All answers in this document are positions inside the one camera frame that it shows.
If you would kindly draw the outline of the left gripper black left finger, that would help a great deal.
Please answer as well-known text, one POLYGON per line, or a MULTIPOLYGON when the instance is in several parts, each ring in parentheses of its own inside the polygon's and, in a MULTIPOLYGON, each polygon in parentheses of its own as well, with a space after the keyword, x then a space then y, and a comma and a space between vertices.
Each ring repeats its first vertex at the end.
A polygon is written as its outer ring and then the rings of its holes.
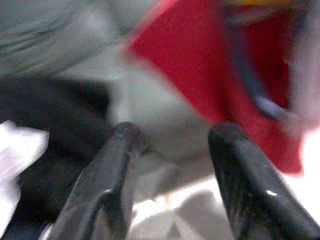
POLYGON ((144 147, 144 136, 136 125, 118 124, 79 175, 49 239, 126 239, 144 147))

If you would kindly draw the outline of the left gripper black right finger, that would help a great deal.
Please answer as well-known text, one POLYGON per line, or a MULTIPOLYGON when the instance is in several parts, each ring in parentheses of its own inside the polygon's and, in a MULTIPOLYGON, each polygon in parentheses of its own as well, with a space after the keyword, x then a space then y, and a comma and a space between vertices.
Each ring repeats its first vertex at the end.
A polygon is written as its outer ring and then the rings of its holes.
POLYGON ((234 239, 320 238, 320 226, 237 124, 214 125, 208 133, 208 146, 234 239))

